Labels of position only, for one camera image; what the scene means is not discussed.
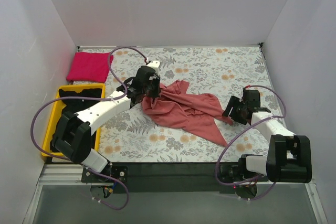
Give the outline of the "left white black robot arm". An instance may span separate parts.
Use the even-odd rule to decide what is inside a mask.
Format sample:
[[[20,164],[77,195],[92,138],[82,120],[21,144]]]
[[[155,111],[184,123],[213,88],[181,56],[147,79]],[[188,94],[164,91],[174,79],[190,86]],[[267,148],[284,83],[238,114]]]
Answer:
[[[138,69],[126,87],[118,87],[104,101],[76,112],[64,113],[56,126],[52,145],[74,164],[93,170],[100,182],[111,178],[110,161],[91,147],[96,130],[121,112],[140,103],[144,97],[157,98],[160,93],[160,62],[150,61]]]

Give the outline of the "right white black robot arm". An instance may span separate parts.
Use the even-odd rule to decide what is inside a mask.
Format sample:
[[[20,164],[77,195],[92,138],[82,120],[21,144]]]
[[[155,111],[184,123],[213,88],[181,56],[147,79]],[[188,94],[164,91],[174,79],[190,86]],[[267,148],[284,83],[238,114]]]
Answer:
[[[231,96],[223,116],[242,125],[249,124],[268,141],[266,156],[244,154],[238,162],[222,166],[224,177],[242,180],[264,175],[271,182],[309,183],[312,179],[310,140],[286,129],[268,108],[261,106],[260,93],[243,88],[243,96]]]

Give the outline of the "salmon pink t shirt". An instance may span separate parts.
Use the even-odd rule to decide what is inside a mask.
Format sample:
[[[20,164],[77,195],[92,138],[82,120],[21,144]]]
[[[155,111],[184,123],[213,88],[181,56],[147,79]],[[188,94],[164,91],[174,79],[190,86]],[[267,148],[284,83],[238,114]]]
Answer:
[[[227,142],[215,120],[233,125],[233,120],[223,116],[219,99],[210,93],[188,94],[190,83],[177,80],[160,85],[158,98],[145,97],[141,103],[144,114],[162,127],[183,129],[220,146]]]

